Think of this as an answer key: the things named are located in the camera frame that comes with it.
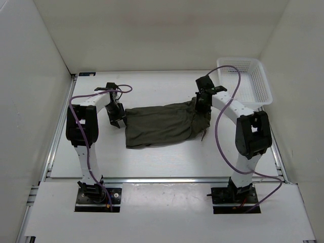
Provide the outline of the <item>olive green shorts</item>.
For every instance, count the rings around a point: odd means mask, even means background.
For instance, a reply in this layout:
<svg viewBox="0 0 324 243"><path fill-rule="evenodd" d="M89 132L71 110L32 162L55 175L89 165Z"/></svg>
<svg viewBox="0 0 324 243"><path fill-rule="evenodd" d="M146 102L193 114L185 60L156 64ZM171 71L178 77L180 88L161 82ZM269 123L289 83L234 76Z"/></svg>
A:
<svg viewBox="0 0 324 243"><path fill-rule="evenodd" d="M210 127L211 112L198 112L195 98L165 106L126 109L126 148L162 146L194 139Z"/></svg>

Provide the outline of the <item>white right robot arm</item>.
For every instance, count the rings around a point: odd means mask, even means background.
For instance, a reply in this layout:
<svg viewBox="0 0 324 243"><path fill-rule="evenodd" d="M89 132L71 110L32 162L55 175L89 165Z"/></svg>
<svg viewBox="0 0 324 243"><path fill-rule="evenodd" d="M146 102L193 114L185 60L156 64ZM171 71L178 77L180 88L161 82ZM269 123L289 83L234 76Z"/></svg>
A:
<svg viewBox="0 0 324 243"><path fill-rule="evenodd" d="M197 111L210 111L211 108L220 110L215 124L215 139L218 149L218 124L221 115L227 116L235 124L235 146L238 151L238 159L235 166L231 166L233 174L229 183L227 196L232 202L241 201L245 195L245 189L251 187L252 177L257 163L267 149L272 145L272 137L268 115L264 111L254 111L244 106L231 97L223 86L204 89L196 92Z"/></svg>

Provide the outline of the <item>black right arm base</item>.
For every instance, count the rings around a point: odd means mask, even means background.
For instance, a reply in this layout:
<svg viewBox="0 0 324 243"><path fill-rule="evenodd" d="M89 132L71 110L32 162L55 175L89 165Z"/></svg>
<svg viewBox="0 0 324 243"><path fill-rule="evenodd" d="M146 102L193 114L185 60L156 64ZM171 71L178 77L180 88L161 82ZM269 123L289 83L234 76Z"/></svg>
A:
<svg viewBox="0 0 324 243"><path fill-rule="evenodd" d="M260 214L259 200L252 183L237 188L229 178L226 187L212 187L207 197L212 199L213 214Z"/></svg>

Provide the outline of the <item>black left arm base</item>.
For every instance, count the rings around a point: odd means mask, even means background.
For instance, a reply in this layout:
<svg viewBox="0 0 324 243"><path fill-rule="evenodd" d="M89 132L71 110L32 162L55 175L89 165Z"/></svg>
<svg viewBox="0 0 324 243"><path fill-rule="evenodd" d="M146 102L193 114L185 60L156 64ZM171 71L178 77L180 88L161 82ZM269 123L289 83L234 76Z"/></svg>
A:
<svg viewBox="0 0 324 243"><path fill-rule="evenodd" d="M119 213L122 200L122 188L106 187L107 193L97 183L87 185L78 181L78 193L75 212Z"/></svg>

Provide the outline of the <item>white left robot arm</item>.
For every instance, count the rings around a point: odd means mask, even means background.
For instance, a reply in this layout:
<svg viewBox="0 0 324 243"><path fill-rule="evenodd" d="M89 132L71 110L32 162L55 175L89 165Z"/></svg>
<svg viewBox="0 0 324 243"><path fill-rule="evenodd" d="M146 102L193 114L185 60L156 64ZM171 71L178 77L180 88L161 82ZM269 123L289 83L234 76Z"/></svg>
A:
<svg viewBox="0 0 324 243"><path fill-rule="evenodd" d="M107 83L105 87L97 87L91 94L72 96L68 101L66 138L79 158L82 170L79 186L90 188L88 195L96 203L102 202L106 197L95 149L99 138L98 113L106 110L108 121L114 127L126 125L126 111L120 98L132 89L129 85Z"/></svg>

